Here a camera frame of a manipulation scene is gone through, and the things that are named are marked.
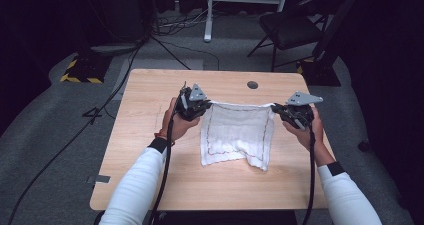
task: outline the black cable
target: black cable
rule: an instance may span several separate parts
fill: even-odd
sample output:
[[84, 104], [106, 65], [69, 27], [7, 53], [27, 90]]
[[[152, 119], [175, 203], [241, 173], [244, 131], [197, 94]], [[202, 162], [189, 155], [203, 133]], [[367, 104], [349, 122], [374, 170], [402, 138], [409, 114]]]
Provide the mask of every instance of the black cable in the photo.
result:
[[35, 175], [35, 177], [31, 180], [31, 182], [25, 188], [24, 192], [21, 194], [21, 196], [19, 197], [18, 201], [15, 204], [15, 207], [12, 210], [12, 214], [9, 217], [9, 222], [7, 223], [8, 225], [12, 224], [13, 219], [15, 217], [15, 214], [16, 214], [18, 207], [21, 204], [23, 198], [25, 197], [25, 195], [29, 191], [29, 189], [32, 187], [32, 185], [41, 176], [41, 174], [43, 174], [43, 172], [56, 160], [56, 158], [59, 157], [59, 155], [62, 154], [62, 152], [65, 151], [72, 144], [72, 142], [88, 127], [88, 125], [90, 125], [92, 123], [92, 121], [94, 121], [94, 119], [97, 117], [97, 115], [100, 113], [100, 111], [102, 111], [106, 107], [106, 105], [113, 99], [113, 97], [116, 95], [116, 93], [118, 93], [119, 89], [124, 84], [129, 72], [131, 71], [131, 67], [132, 67], [132, 63], [134, 62], [135, 55], [138, 53], [138, 51], [140, 50], [140, 48], [142, 47], [143, 44], [144, 44], [144, 42], [141, 42], [141, 43], [138, 44], [138, 47], [137, 47], [135, 53], [133, 54], [133, 57], [131, 59], [131, 63], [128, 66], [128, 69], [127, 69], [127, 71], [124, 75], [124, 78], [122, 79], [119, 86], [115, 89], [115, 91], [113, 91], [112, 94], [108, 97], [106, 102], [100, 107], [100, 109], [96, 110], [93, 117], [71, 138], [71, 140], [68, 141], [68, 143], [66, 143], [66, 145], [62, 149], [60, 149], [59, 152], [56, 153], [56, 155], [52, 159], [50, 159], [50, 161], [37, 173], [37, 175]]
[[[193, 20], [195, 20], [195, 18], [196, 17], [199, 17], [199, 15], [201, 15], [202, 13], [199, 13], [199, 14], [197, 14], [197, 15], [187, 15], [187, 20], [188, 19], [193, 19]], [[166, 17], [158, 17], [158, 20], [159, 20], [159, 22], [161, 21], [161, 20], [165, 20], [166, 22], [163, 22], [163, 23], [161, 23], [161, 26], [164, 26], [164, 25], [168, 25], [168, 24], [172, 24], [173, 22], [170, 22], [169, 21], [169, 19], [171, 19], [171, 18], [175, 18], [175, 17], [177, 17], [177, 19], [179, 18], [179, 17], [181, 17], [181, 15], [178, 15], [178, 16], [166, 16]]]
[[160, 188], [159, 188], [158, 196], [156, 198], [155, 205], [153, 206], [152, 212], [150, 214], [149, 223], [148, 223], [149, 225], [153, 225], [154, 217], [155, 217], [156, 212], [158, 210], [163, 191], [165, 190], [166, 179], [168, 178], [169, 162], [171, 160], [172, 129], [173, 129], [173, 126], [174, 126], [174, 115], [176, 114], [177, 104], [178, 104], [179, 100], [181, 99], [182, 95], [183, 95], [183, 90], [181, 89], [180, 94], [178, 95], [178, 98], [175, 101], [174, 108], [172, 109], [171, 117], [169, 119], [168, 129], [167, 129], [167, 134], [166, 134], [166, 141], [167, 142], [166, 142], [165, 168], [163, 170], [163, 178], [162, 178], [162, 183], [161, 183]]
[[164, 43], [164, 44], [169, 44], [169, 45], [174, 46], [174, 47], [177, 47], [177, 48], [187, 49], [187, 50], [189, 50], [189, 51], [193, 51], [193, 52], [199, 52], [199, 53], [206, 53], [206, 54], [209, 54], [209, 55], [211, 55], [211, 56], [215, 57], [216, 61], [218, 62], [218, 71], [220, 70], [220, 68], [219, 68], [219, 59], [218, 59], [218, 57], [217, 57], [217, 56], [215, 56], [214, 54], [210, 53], [210, 52], [205, 52], [205, 51], [195, 50], [195, 49], [191, 49], [191, 48], [188, 48], [188, 47], [181, 47], [181, 46], [175, 45], [175, 44], [170, 43], [170, 42], [164, 42], [164, 41], [160, 41], [160, 42], [161, 42], [161, 43]]
[[105, 107], [105, 112], [106, 112], [106, 114], [110, 117], [110, 118], [112, 118], [112, 119], [116, 119], [116, 117], [114, 117], [114, 116], [112, 116], [108, 111], [107, 111], [107, 109], [106, 109], [106, 107]]
[[162, 44], [162, 42], [160, 42], [159, 40], [157, 40], [155, 37], [153, 37], [152, 35], [150, 35], [150, 37], [155, 40], [157, 43], [159, 43], [159, 45], [161, 45], [163, 48], [165, 48], [165, 50], [171, 54], [179, 63], [181, 63], [185, 68], [187, 68], [188, 70], [191, 70], [187, 65], [185, 65], [184, 62], [182, 62], [179, 58], [177, 58], [171, 51], [169, 51], [169, 49], [167, 47], [165, 47], [165, 45]]
[[162, 32], [162, 31], [153, 31], [154, 35], [157, 36], [167, 36], [167, 35], [174, 35], [177, 34], [178, 32], [180, 32], [181, 30], [185, 29], [185, 28], [192, 28], [195, 27], [197, 25], [199, 25], [199, 23], [204, 23], [206, 22], [206, 20], [201, 20], [199, 22], [194, 22], [195, 20], [197, 20], [198, 18], [203, 18], [206, 16], [205, 14], [206, 11], [200, 13], [199, 15], [193, 15], [191, 18], [193, 18], [191, 21], [189, 21], [188, 16], [186, 15], [185, 19], [182, 21], [177, 21], [181, 16], [179, 16], [176, 20], [174, 20], [171, 23], [165, 23], [162, 24], [161, 26], [166, 26], [166, 25], [171, 25], [169, 26], [168, 32]]
[[315, 192], [315, 134], [312, 131], [312, 123], [309, 123], [309, 135], [310, 135], [310, 144], [309, 144], [309, 158], [311, 162], [311, 187], [309, 191], [309, 204], [308, 209], [306, 210], [305, 218], [303, 219], [303, 225], [308, 223], [309, 217], [312, 212], [312, 206], [314, 203], [314, 192]]

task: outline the white cloth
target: white cloth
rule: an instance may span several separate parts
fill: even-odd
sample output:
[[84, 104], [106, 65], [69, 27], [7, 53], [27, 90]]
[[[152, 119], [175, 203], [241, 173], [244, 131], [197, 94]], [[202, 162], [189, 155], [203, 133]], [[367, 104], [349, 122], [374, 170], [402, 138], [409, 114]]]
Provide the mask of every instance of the white cloth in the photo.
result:
[[246, 158], [251, 166], [266, 171], [274, 133], [273, 104], [211, 102], [202, 124], [202, 165]]

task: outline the white long-sleeve shirt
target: white long-sleeve shirt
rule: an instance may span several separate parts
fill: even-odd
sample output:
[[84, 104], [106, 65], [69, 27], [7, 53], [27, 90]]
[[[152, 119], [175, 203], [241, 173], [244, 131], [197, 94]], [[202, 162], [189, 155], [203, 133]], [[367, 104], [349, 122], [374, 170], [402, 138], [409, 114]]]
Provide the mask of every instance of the white long-sleeve shirt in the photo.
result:
[[[156, 138], [116, 187], [100, 225], [141, 225], [166, 158], [166, 140]], [[318, 167], [335, 225], [381, 224], [374, 208], [339, 163]]]

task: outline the human hand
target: human hand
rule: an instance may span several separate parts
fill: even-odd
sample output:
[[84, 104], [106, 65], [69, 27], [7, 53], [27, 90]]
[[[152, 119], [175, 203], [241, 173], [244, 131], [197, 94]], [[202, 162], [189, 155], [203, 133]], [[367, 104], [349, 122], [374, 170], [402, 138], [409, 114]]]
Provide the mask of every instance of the human hand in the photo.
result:
[[[168, 124], [171, 119], [172, 111], [174, 109], [177, 98], [172, 98], [171, 103], [169, 104], [168, 110], [166, 110], [163, 121], [162, 121], [162, 129], [159, 131], [159, 137], [167, 139], [168, 132]], [[189, 128], [196, 126], [200, 121], [200, 117], [195, 118], [193, 121], [188, 122], [180, 117], [180, 115], [175, 114], [174, 116], [174, 126], [172, 128], [172, 136], [171, 140], [174, 142], [175, 140], [181, 138]]]
[[[318, 110], [316, 108], [312, 108], [312, 112], [314, 113], [314, 120], [312, 120], [312, 131], [315, 134], [316, 143], [323, 143], [323, 126], [321, 118], [319, 117]], [[284, 121], [284, 127], [290, 133], [294, 134], [297, 137], [297, 140], [302, 144], [308, 151], [310, 149], [310, 127], [308, 126], [305, 130], [296, 129], [290, 123]]]
[[[317, 166], [333, 163], [335, 160], [324, 145], [324, 128], [318, 110], [313, 107], [312, 112], [314, 113], [314, 120], [312, 120], [312, 131], [315, 135], [315, 162], [317, 163]], [[297, 137], [297, 140], [299, 140], [300, 144], [302, 144], [308, 151], [310, 151], [311, 141], [309, 126], [306, 128], [306, 130], [302, 130], [294, 128], [292, 125], [290, 125], [290, 123], [285, 121], [283, 122], [283, 125], [287, 131], [293, 133]]]

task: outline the wooden table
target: wooden table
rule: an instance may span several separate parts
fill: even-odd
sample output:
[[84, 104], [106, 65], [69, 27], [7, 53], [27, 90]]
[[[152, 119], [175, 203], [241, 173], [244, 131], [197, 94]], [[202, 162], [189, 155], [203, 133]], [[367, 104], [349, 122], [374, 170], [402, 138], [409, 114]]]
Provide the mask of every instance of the wooden table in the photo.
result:
[[[295, 91], [308, 93], [299, 74], [145, 70], [131, 72], [99, 175], [109, 183], [97, 183], [91, 208], [104, 210], [118, 182], [158, 132], [171, 97], [184, 82], [198, 83], [209, 99], [237, 103], [284, 104]], [[255, 81], [257, 89], [247, 87]], [[309, 153], [275, 116], [267, 172], [245, 159], [200, 163], [200, 124], [190, 129], [172, 148], [168, 180], [159, 210], [305, 209], [309, 199]], [[315, 208], [326, 208], [318, 175]]]

